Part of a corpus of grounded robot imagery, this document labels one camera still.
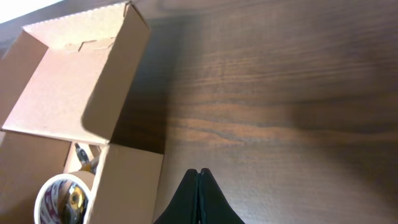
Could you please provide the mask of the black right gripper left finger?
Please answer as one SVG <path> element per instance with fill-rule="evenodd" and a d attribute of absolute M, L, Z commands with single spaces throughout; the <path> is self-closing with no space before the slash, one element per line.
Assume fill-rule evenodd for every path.
<path fill-rule="evenodd" d="M 198 172 L 188 169 L 169 205 L 154 224 L 198 223 Z"/>

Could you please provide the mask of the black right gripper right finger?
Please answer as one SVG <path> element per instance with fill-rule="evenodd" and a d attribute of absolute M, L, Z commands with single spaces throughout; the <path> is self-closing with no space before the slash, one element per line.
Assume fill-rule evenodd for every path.
<path fill-rule="evenodd" d="M 211 170 L 203 168 L 198 184 L 198 209 L 202 224 L 244 224 L 232 209 Z"/>

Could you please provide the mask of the black yellow correction tape dispenser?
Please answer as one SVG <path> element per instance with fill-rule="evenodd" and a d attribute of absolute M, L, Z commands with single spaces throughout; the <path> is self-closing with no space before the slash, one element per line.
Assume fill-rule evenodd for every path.
<path fill-rule="evenodd" d="M 58 214 L 61 224 L 83 224 L 88 198 L 74 182 L 67 182 L 60 190 Z"/>

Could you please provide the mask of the black pen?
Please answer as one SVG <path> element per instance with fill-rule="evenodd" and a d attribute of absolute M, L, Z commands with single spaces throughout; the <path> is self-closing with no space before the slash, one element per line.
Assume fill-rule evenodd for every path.
<path fill-rule="evenodd" d="M 82 147 L 80 147 L 78 143 L 75 143 L 74 146 L 77 158 L 80 161 L 81 165 L 88 164 L 90 162 L 90 159 L 85 150 Z"/>

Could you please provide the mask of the white tape roll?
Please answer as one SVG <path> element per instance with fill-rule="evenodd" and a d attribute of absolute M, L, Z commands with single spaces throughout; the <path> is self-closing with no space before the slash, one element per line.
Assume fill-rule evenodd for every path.
<path fill-rule="evenodd" d="M 58 200 L 60 198 L 60 190 L 67 182 L 78 184 L 85 192 L 89 204 L 93 198 L 91 195 L 91 188 L 93 186 L 94 178 L 94 174 L 83 170 L 59 174 L 50 178 L 46 183 L 44 183 L 37 195 L 34 207 L 34 221 L 36 223 L 60 223 Z"/>

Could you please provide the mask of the cardboard box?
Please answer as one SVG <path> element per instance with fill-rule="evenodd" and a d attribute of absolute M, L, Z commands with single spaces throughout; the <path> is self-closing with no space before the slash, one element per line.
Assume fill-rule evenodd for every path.
<path fill-rule="evenodd" d="M 44 183 L 79 170 L 86 223 L 152 221 L 163 156 L 111 140 L 149 37 L 130 1 L 23 27 L 1 59 L 2 223 L 36 223 Z"/>

